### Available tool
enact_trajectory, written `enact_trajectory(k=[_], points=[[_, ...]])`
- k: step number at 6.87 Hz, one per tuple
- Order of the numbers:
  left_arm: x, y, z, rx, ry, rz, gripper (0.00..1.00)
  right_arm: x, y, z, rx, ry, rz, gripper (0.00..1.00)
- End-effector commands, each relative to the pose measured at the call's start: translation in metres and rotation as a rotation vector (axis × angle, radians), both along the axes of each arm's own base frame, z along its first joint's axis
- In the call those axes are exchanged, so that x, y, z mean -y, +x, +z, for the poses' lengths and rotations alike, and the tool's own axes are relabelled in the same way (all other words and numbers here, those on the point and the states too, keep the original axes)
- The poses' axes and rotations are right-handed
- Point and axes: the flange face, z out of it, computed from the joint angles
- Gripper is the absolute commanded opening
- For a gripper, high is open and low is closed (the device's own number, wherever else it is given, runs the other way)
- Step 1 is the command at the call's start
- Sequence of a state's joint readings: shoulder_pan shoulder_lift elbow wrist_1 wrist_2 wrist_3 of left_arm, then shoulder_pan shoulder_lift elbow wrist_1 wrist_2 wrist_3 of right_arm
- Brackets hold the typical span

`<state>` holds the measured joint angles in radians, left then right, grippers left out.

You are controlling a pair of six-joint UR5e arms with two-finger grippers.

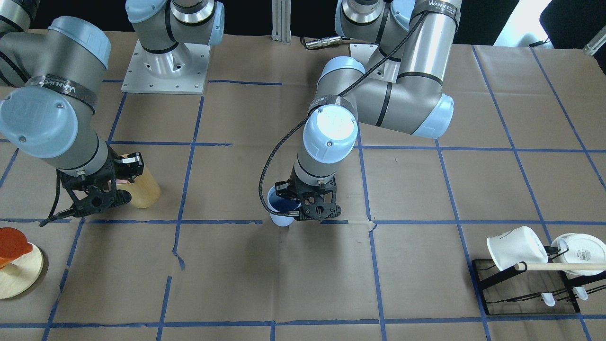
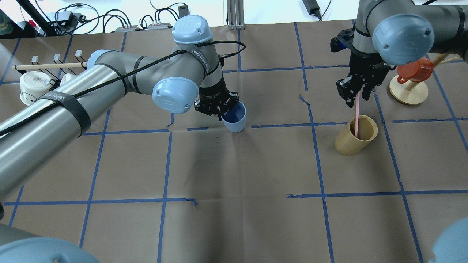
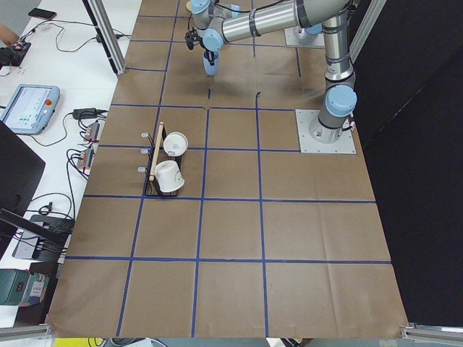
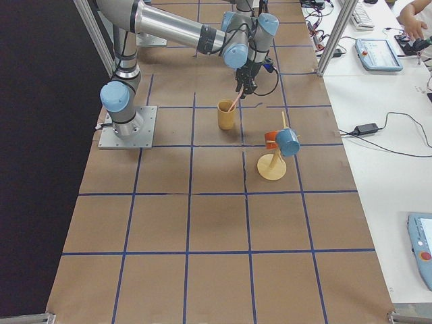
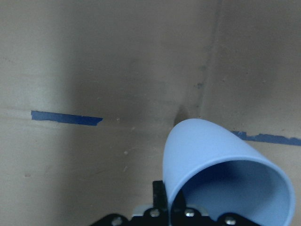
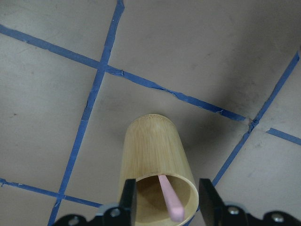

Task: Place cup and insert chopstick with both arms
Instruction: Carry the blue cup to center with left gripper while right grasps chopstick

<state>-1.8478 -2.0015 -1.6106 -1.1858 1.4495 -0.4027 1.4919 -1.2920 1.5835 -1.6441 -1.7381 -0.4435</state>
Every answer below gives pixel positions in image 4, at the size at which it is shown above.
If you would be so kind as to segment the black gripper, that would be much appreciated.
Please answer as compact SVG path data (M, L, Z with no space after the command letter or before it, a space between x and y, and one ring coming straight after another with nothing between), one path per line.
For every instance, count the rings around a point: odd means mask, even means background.
M261 69L262 63L248 60L245 65L236 70L236 92L242 93L241 99L252 95L257 89L255 77Z

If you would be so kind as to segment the person's hand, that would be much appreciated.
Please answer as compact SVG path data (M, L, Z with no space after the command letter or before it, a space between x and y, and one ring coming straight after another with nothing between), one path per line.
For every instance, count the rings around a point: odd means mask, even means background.
M423 21L417 20L415 15L422 12L428 4L428 1L412 1L401 10L398 17L405 33L414 41L418 38L424 38L423 29L427 29L427 25Z

